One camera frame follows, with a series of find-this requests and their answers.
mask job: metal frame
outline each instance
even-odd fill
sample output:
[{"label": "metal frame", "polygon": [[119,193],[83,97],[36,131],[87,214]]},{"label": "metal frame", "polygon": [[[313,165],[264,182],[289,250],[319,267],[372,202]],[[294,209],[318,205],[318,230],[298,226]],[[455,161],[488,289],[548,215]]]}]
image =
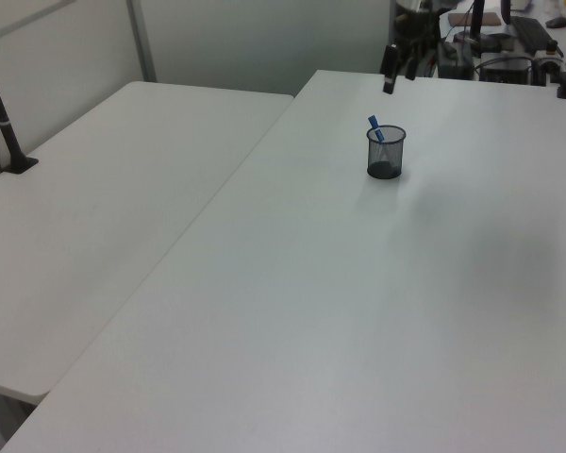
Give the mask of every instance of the metal frame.
[{"label": "metal frame", "polygon": [[130,15],[130,24],[132,25],[132,34],[136,50],[139,54],[139,62],[141,63],[142,78],[145,82],[157,82],[158,77],[151,56],[151,48],[149,46],[149,38],[147,29],[142,16],[142,7],[140,0],[126,0],[128,6],[128,14]]},{"label": "metal frame", "polygon": [[29,16],[25,17],[24,19],[21,19],[20,21],[16,21],[13,24],[6,25],[6,26],[0,28],[0,38],[8,35],[8,33],[12,33],[13,31],[18,30],[19,28],[21,28],[23,26],[26,26],[27,24],[30,24],[34,21],[37,21],[38,19],[40,19],[44,16],[47,16],[48,14],[56,11],[57,9],[61,9],[63,7],[66,7],[67,5],[72,4],[74,1],[75,0],[60,0],[58,3],[56,3],[55,5],[53,5],[51,7],[46,7],[44,9],[41,9],[38,12],[30,14]]}]

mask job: white table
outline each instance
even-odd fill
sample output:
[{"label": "white table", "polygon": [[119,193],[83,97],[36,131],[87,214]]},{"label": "white table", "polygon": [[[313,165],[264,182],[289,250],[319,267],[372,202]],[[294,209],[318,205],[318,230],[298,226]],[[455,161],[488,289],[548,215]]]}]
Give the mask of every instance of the white table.
[{"label": "white table", "polygon": [[0,176],[0,393],[38,403],[291,102],[132,83]]},{"label": "white table", "polygon": [[317,73],[4,453],[566,452],[566,101],[381,86]]}]

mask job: keyboard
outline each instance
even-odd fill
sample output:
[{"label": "keyboard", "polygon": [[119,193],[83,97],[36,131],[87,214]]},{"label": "keyboard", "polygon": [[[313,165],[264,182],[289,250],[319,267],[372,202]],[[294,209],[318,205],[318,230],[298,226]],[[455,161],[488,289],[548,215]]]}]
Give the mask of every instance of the keyboard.
[{"label": "keyboard", "polygon": [[535,55],[538,50],[546,50],[547,43],[553,40],[537,19],[511,16],[511,24],[518,33],[526,53]]}]

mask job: mesh pencil cup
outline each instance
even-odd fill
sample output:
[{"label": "mesh pencil cup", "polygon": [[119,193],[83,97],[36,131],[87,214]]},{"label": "mesh pencil cup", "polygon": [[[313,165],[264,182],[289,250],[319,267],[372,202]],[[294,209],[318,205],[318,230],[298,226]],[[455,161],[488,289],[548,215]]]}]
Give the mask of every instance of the mesh pencil cup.
[{"label": "mesh pencil cup", "polygon": [[[375,135],[379,130],[384,141],[380,142]],[[380,126],[369,129],[369,163],[367,173],[377,179],[392,179],[400,176],[403,169],[403,143],[407,132],[398,126]]]}]

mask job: black pole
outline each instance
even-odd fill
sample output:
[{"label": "black pole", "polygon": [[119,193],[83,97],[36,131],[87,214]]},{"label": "black pole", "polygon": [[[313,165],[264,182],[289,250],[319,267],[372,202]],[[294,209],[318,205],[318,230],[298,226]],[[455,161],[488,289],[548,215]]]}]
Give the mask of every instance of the black pole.
[{"label": "black pole", "polygon": [[21,151],[21,147],[19,146],[19,142],[17,141],[17,137],[15,136],[15,131],[12,128],[12,124],[10,123],[10,119],[7,115],[7,110],[4,107],[4,103],[2,102],[1,97],[0,131],[2,132],[2,136],[4,137],[4,141],[6,142],[8,151],[10,153],[10,165],[4,169],[5,172],[20,175],[25,170],[33,167],[36,163],[38,163],[37,159],[29,158],[25,154],[23,154],[23,151]]},{"label": "black pole", "polygon": [[474,11],[472,13],[472,23],[470,24],[470,36],[479,39],[482,29],[482,17],[484,16],[484,0],[474,0]]}]

